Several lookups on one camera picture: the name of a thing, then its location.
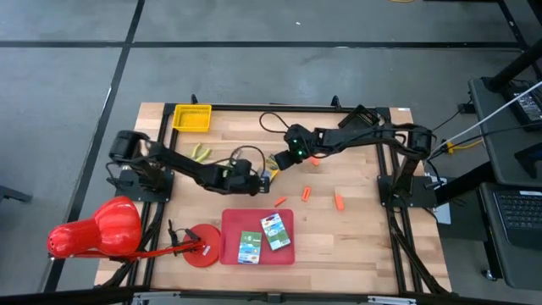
white cable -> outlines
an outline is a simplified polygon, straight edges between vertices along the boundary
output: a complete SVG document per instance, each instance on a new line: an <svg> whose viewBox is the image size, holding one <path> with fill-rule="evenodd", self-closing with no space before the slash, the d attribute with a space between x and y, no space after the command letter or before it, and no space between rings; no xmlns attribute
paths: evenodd
<svg viewBox="0 0 542 305"><path fill-rule="evenodd" d="M485 119L482 119L481 121L479 121L478 123L472 125L470 128L468 128L467 130L461 132L461 133L458 133L457 135L453 136L452 138L448 139L447 141L445 142L442 142L440 145L438 145L432 152L431 154L429 155L428 159L431 159L431 157L433 157L433 154L435 152L437 152L441 147L443 147L444 145L446 145L447 142L449 141L453 141L455 140L456 138L460 137L460 136L463 136L464 134L468 133L470 130L473 130L474 128L480 126L483 122L485 122L486 120L488 119L491 119L492 116L498 114L502 109L508 107L508 105L510 105L511 103L514 103L515 101L517 101L518 99L522 98L524 95L528 94L529 92L531 92L532 90L536 89L537 87L539 87L540 85L542 85L542 81L539 82L538 84L530 87L527 91L525 91L524 93L520 94L519 96L515 97L514 99L512 99L510 102L502 105L500 108L498 108L497 110L495 110L492 114L488 115L487 117L485 117Z"/></svg>

concrete floor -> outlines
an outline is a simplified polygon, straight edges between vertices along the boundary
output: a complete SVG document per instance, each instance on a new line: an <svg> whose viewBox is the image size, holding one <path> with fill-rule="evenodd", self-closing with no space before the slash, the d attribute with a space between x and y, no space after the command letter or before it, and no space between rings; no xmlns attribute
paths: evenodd
<svg viewBox="0 0 542 305"><path fill-rule="evenodd" d="M507 2L528 42L540 24L524 1ZM136 0L4 0L0 41L123 41ZM136 41L512 42L495 3L386 0L147 0ZM119 48L0 48L0 184L34 195L2 202L0 294L39 289L48 231L62 221L102 112ZM292 103L409 107L435 127L468 100L467 81L493 75L518 53L498 50L318 48L132 49L103 137L81 218L113 195L103 165L118 130L131 129L139 103ZM532 77L530 71L525 75ZM473 124L460 116L438 135ZM458 176L487 160L478 146L435 161ZM460 295L541 303L542 293L485 280L481 243L442 239ZM97 262L68 261L60 290L92 285ZM188 303L208 303L190 301Z"/></svg>

keyboard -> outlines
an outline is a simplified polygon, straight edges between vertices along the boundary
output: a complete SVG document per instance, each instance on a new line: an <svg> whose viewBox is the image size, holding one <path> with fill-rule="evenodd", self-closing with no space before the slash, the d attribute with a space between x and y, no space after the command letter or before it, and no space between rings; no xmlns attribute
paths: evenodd
<svg viewBox="0 0 542 305"><path fill-rule="evenodd" d="M494 195L506 229L542 230L542 192L496 191Z"/></svg>

red tray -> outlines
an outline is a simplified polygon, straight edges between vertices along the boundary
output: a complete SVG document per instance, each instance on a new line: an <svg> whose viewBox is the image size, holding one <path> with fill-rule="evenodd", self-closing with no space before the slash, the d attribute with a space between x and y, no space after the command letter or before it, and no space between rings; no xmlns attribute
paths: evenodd
<svg viewBox="0 0 542 305"><path fill-rule="evenodd" d="M263 233L260 219L279 213L291 244L278 250L271 250ZM241 231L262 233L262 251L259 264L293 264L296 261L294 248L294 213L290 209L238 209L228 208L222 212L222 234L220 236L220 263L239 264L239 243Z"/></svg>

yellow tray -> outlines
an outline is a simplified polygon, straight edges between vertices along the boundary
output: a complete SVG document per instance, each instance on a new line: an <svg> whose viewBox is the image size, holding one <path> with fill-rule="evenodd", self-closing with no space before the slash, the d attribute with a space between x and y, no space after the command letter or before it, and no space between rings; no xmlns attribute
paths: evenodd
<svg viewBox="0 0 542 305"><path fill-rule="evenodd" d="M178 131L207 132L211 125L211 105L177 105L173 128Z"/></svg>

